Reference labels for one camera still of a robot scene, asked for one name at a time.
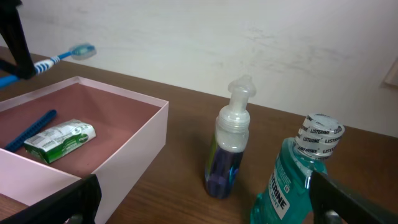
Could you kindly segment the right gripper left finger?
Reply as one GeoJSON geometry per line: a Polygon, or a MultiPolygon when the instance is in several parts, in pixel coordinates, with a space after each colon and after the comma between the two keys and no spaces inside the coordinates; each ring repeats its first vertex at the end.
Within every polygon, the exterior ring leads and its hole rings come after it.
{"type": "Polygon", "coordinates": [[[1,224],[94,224],[101,198],[98,178],[90,174],[5,218],[1,224]]]}

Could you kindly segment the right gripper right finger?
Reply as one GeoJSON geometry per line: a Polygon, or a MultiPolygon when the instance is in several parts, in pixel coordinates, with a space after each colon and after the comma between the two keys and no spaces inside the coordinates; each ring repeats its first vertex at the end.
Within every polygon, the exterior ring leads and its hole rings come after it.
{"type": "Polygon", "coordinates": [[[326,174],[313,171],[309,196],[314,224],[397,223],[397,214],[360,196],[326,174]]]}

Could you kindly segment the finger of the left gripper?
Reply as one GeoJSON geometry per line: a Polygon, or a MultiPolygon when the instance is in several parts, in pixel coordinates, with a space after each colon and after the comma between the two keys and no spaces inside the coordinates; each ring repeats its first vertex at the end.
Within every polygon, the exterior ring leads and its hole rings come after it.
{"type": "Polygon", "coordinates": [[[1,0],[1,35],[16,63],[1,59],[1,70],[28,80],[36,71],[17,10],[21,4],[21,0],[1,0]]]}

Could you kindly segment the green white soap packet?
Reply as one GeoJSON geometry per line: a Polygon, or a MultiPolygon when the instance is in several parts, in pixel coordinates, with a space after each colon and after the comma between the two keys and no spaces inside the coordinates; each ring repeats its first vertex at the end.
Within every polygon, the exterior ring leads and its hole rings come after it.
{"type": "Polygon", "coordinates": [[[92,125],[71,119],[24,141],[26,151],[50,164],[96,137],[92,125]]]}

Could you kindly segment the blue white toothbrush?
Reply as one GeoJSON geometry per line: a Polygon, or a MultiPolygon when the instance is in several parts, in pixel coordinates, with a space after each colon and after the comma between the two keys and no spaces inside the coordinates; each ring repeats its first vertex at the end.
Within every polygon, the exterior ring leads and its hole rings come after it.
{"type": "MultiPolygon", "coordinates": [[[[41,73],[46,72],[47,70],[52,68],[55,64],[59,63],[61,60],[67,57],[71,57],[74,60],[85,60],[94,56],[95,54],[96,54],[96,48],[94,45],[85,43],[73,46],[69,49],[68,52],[34,63],[33,75],[40,75],[41,73]]],[[[7,87],[20,80],[22,80],[22,78],[19,78],[15,74],[2,77],[1,88],[7,87]]]]}

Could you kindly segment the blue plastic razor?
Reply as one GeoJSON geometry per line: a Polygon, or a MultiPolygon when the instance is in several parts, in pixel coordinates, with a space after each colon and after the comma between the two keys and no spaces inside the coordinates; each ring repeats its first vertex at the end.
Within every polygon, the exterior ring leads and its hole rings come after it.
{"type": "Polygon", "coordinates": [[[49,124],[57,115],[56,110],[49,110],[31,126],[29,126],[25,131],[23,131],[18,137],[11,141],[5,150],[9,152],[16,152],[20,147],[23,146],[24,141],[31,138],[32,136],[38,134],[46,125],[49,124]]]}

